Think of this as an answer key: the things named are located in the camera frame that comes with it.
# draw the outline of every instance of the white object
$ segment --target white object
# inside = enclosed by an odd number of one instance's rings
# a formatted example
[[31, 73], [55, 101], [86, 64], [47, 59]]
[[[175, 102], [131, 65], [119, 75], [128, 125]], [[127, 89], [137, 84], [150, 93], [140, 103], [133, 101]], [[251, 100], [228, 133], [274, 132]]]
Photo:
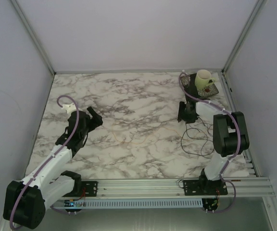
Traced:
[[224, 112], [219, 111], [218, 109], [216, 109], [215, 107], [207, 103], [197, 102], [195, 107], [196, 107], [196, 113], [201, 117], [203, 117], [204, 120], [207, 120], [207, 122], [209, 123], [213, 123], [214, 115], [217, 115], [217, 114], [225, 115]]
[[[55, 145], [50, 155], [48, 155], [47, 158], [42, 161], [41, 164], [33, 172], [22, 179], [23, 184], [27, 184], [27, 182], [31, 178], [33, 178], [33, 175], [39, 169], [39, 167], [60, 147], [61, 145]], [[44, 168], [39, 172], [38, 176], [35, 178], [34, 181], [31, 182], [29, 186], [34, 187], [35, 185], [37, 185], [40, 190], [44, 189], [54, 177], [59, 176], [62, 167], [71, 159], [72, 151], [67, 147], [63, 147], [63, 149], [61, 149], [61, 151], [44, 166]]]
[[228, 155], [222, 157], [220, 154], [216, 153], [213, 155], [210, 163], [205, 168], [205, 174], [208, 180], [219, 180], [221, 179], [220, 171], [223, 169], [227, 160], [233, 155]]
[[67, 114], [70, 115], [72, 112], [76, 111], [76, 106], [74, 103], [71, 104], [63, 104], [62, 109], [67, 111]]
[[60, 176], [55, 182], [49, 184], [41, 191], [46, 210], [62, 196], [71, 192], [74, 186], [75, 181], [68, 176]]
[[211, 78], [211, 73], [207, 70], [199, 70], [195, 77], [195, 86], [198, 90], [201, 90], [211, 84], [214, 84], [215, 78]]

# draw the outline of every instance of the gray floor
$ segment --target gray floor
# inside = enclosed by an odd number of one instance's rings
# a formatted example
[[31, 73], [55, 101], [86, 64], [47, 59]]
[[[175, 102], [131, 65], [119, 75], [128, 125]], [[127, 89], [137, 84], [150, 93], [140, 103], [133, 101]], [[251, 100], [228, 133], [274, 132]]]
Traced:
[[[225, 207], [231, 199], [220, 199]], [[77, 216], [48, 210], [36, 231], [271, 231], [261, 198], [237, 198], [222, 214], [189, 209], [94, 209]]]

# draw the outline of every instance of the black wire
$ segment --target black wire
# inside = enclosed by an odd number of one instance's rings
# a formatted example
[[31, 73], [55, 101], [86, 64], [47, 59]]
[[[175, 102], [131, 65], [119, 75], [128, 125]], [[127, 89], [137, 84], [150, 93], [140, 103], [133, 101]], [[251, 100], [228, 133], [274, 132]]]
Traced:
[[209, 128], [207, 128], [207, 132], [208, 132], [208, 134], [209, 134], [211, 137], [213, 137], [213, 134], [211, 134], [211, 133], [209, 132], [209, 129], [211, 128], [211, 126], [212, 126], [212, 124], [209, 126]]
[[[200, 130], [199, 128], [193, 128], [193, 127], [191, 127], [191, 125], [189, 125], [189, 126], [190, 126], [190, 128], [188, 128], [188, 127], [187, 127], [187, 124], [186, 124], [186, 131], [183, 133], [183, 135], [182, 135], [182, 137], [181, 137], [180, 145], [181, 145], [182, 150], [183, 150], [185, 153], [187, 153], [187, 154], [198, 155], [198, 156], [202, 156], [202, 157], [204, 157], [204, 158], [206, 158], [206, 156], [208, 156], [208, 155], [211, 155], [211, 154], [214, 152], [214, 148], [213, 148], [213, 150], [212, 150], [210, 153], [208, 153], [208, 154], [206, 154], [206, 155], [203, 155], [203, 154], [202, 154], [202, 149], [204, 148], [204, 146], [206, 145], [206, 143], [207, 143], [208, 141], [212, 142], [211, 140], [208, 139], [207, 134], [206, 134], [205, 132], [203, 132], [202, 130]], [[195, 130], [197, 130], [198, 132], [204, 133], [204, 135], [206, 136], [206, 138], [194, 138], [194, 137], [190, 137], [190, 136], [188, 135], [188, 130], [191, 130], [191, 129], [195, 129]], [[204, 141], [206, 141], [206, 142], [203, 144], [203, 146], [201, 147], [201, 154], [190, 153], [190, 152], [187, 152], [187, 151], [184, 149], [184, 147], [182, 146], [182, 140], [183, 140], [185, 134], [187, 134], [187, 136], [188, 136], [190, 139], [193, 139], [193, 140], [204, 140]]]
[[198, 119], [200, 119], [202, 121], [202, 124], [204, 124], [204, 127], [207, 127], [204, 123], [204, 121], [198, 116]]
[[181, 182], [181, 181], [183, 181], [183, 179], [179, 180], [178, 183], [177, 183], [177, 185], [178, 185], [179, 188], [184, 189], [184, 187], [181, 187], [181, 186], [180, 186], [180, 182]]
[[202, 121], [202, 124], [204, 124], [204, 126], [207, 128], [207, 132], [208, 134], [213, 137], [213, 135], [209, 132], [209, 129], [211, 128], [212, 124], [208, 127], [207, 125], [205, 125], [204, 121], [198, 116], [198, 119], [200, 119]]

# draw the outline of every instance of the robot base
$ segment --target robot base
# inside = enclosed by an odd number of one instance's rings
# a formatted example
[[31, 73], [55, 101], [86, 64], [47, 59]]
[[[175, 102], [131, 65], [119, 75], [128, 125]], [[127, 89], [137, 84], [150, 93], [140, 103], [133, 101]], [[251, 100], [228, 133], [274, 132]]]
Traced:
[[228, 194], [226, 184], [221, 180], [208, 180], [204, 169], [201, 171], [201, 175], [198, 180], [184, 180], [183, 189], [185, 196], [214, 196], [218, 193], [220, 195]]

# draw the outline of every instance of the black mounting bracket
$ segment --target black mounting bracket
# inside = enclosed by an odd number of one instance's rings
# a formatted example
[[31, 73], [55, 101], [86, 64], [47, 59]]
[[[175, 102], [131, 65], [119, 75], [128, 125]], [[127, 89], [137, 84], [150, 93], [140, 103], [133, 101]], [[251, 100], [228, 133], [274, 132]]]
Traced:
[[198, 114], [195, 109], [195, 102], [191, 101], [188, 103], [179, 102], [179, 110], [178, 110], [178, 122], [184, 120], [187, 124], [195, 123], [198, 119]]
[[227, 195], [227, 186], [222, 180], [208, 180], [204, 169], [198, 180], [183, 180], [185, 196]]
[[85, 197], [96, 197], [98, 191], [98, 182], [93, 180], [81, 181], [81, 186], [78, 192], [70, 192], [64, 195], [64, 197], [80, 197], [82, 191], [85, 188]]

